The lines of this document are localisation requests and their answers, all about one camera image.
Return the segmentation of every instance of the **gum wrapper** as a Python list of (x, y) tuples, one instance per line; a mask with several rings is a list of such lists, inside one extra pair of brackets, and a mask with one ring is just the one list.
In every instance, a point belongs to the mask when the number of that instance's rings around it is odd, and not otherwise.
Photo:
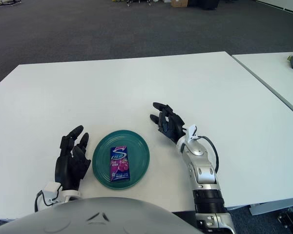
[(127, 147), (118, 146), (111, 148), (110, 181), (129, 180), (129, 162)]

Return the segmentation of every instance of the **gray carpet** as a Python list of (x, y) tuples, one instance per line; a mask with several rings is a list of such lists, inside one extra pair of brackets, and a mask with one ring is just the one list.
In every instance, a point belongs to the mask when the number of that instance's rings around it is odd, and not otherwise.
[[(221, 1), (215, 11), (111, 0), (22, 0), (0, 7), (0, 81), (26, 63), (214, 51), (293, 51), (293, 14), (251, 0)], [(240, 234), (290, 233), (276, 221), (278, 212), (231, 214)], [(192, 213), (178, 215), (193, 221)]]

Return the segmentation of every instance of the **teal plate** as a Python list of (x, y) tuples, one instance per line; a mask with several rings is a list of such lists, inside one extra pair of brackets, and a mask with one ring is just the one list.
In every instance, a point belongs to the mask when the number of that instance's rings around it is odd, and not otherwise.
[[(110, 182), (110, 149), (116, 146), (127, 146), (130, 180)], [(111, 189), (129, 188), (143, 177), (150, 161), (147, 143), (138, 134), (119, 130), (104, 137), (96, 147), (92, 168), (96, 178), (106, 187)]]

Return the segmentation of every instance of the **cardboard box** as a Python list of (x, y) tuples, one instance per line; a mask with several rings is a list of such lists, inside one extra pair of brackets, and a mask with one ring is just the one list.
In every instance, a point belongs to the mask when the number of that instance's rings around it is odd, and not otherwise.
[(188, 0), (171, 0), (170, 5), (172, 7), (187, 7)]

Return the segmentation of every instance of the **robotic arm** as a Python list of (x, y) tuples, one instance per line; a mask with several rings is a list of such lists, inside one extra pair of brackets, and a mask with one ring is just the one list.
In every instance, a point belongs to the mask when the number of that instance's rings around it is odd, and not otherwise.
[[(195, 125), (188, 129), (183, 128), (185, 123), (168, 105), (154, 102), (153, 106), (160, 111), (160, 114), (159, 117), (150, 115), (151, 120), (158, 124), (158, 130), (161, 133), (176, 143), (177, 153), (182, 156), (187, 166), (198, 228), (206, 233), (229, 232), (235, 234), (231, 215), (224, 207), (216, 176), (218, 154), (213, 143), (206, 136), (198, 136)], [(208, 159), (206, 148), (197, 141), (201, 138), (207, 140), (215, 152), (216, 169)]]

